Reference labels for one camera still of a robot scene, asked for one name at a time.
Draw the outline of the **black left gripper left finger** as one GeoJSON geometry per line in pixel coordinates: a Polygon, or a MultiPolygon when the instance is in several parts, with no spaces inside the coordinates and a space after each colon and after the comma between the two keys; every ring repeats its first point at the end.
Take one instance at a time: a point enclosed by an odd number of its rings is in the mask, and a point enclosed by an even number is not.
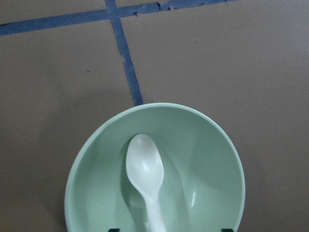
{"type": "Polygon", "coordinates": [[[108,230],[108,232],[120,232],[119,228],[111,228],[108,230]]]}

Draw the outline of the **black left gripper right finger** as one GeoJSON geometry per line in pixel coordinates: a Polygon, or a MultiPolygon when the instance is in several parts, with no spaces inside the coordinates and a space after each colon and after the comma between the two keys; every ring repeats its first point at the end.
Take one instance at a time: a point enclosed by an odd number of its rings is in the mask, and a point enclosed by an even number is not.
{"type": "Polygon", "coordinates": [[[233,229],[221,229],[221,232],[234,232],[233,229]]]}

